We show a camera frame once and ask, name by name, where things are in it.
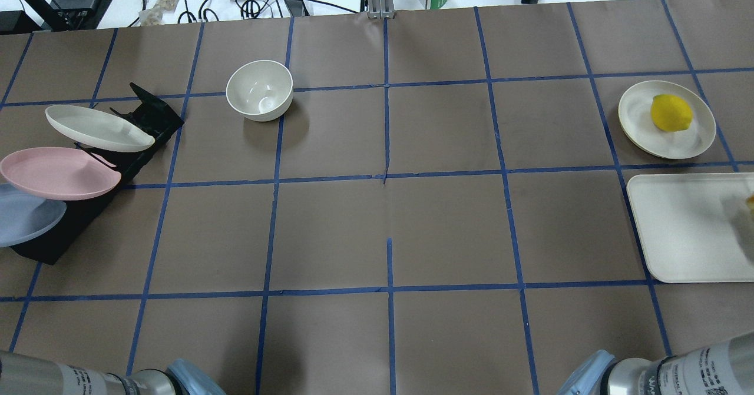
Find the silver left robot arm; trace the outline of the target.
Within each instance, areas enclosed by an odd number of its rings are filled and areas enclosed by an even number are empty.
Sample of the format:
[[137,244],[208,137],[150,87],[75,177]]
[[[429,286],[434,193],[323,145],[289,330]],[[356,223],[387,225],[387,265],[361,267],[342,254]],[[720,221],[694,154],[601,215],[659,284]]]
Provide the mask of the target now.
[[14,354],[3,350],[2,394],[224,394],[206,373],[178,359],[166,370],[130,376]]

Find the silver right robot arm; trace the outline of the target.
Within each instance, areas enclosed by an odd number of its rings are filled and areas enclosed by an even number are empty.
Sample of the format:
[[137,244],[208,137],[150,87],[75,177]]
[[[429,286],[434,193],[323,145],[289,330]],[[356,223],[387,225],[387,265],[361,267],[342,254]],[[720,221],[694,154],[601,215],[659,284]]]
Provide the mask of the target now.
[[752,394],[753,333],[651,362],[598,350],[558,394]]

